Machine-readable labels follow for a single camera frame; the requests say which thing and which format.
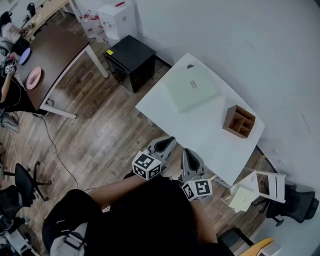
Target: black mini fridge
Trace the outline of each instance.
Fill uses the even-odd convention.
[[[115,79],[135,93],[155,74],[156,54],[155,50],[128,35],[104,56]]]

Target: black sleeve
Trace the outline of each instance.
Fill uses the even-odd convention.
[[[42,239],[46,249],[50,252],[53,241],[61,236],[62,230],[75,230],[102,214],[98,204],[88,194],[78,189],[70,190],[43,222]]]
[[[235,256],[232,251],[222,242],[207,243],[203,246],[204,255],[211,256]]]

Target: white table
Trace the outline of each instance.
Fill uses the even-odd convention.
[[[221,96],[185,113],[173,109],[163,78],[143,97],[136,108],[184,148],[195,151],[204,164],[232,186],[245,167],[264,130],[264,123],[249,105],[216,73],[187,53],[165,76],[176,68],[199,63],[211,75]],[[239,105],[256,116],[248,138],[239,138],[224,130],[227,109]]]

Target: wooden floor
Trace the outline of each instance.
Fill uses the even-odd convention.
[[[50,22],[83,34],[74,16],[63,18],[58,12]],[[103,52],[108,46],[95,41],[91,46],[110,74],[103,58]],[[61,80],[51,99],[61,109],[77,113],[77,118],[49,114],[45,121],[62,162],[73,173],[82,190],[121,180],[131,171],[131,162],[136,153],[151,140],[165,135],[160,128],[150,127],[135,105],[168,70],[168,67],[157,61],[153,79],[133,94],[112,75],[105,79],[84,54]],[[41,255],[45,255],[41,238],[43,219],[67,191],[77,186],[59,162],[43,120],[28,113],[19,112],[18,115],[20,132],[0,128],[0,142],[6,150],[4,162],[9,171],[14,172],[16,163],[33,168],[36,161],[40,161],[38,180],[52,181],[51,186],[42,188],[45,196],[50,198],[49,201],[36,199],[30,208],[23,208],[19,212],[20,216],[30,220],[29,226],[36,233],[34,246]],[[177,178],[180,175],[181,152],[182,147],[177,146],[166,176]],[[257,168],[261,159],[261,154],[255,150],[247,166]],[[271,168],[263,160],[260,170],[270,171]],[[6,177],[1,187],[6,188],[13,183],[12,177]],[[213,196],[205,202],[212,226],[218,234],[231,227],[239,227],[250,236],[265,218],[259,214],[261,207],[251,207],[247,212],[235,214],[220,200],[225,191],[223,186],[214,182]]]

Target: brown organizer box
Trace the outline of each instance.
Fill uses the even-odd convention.
[[[253,114],[235,105],[226,112],[223,129],[242,139],[246,139],[249,137],[255,121],[256,117]]]

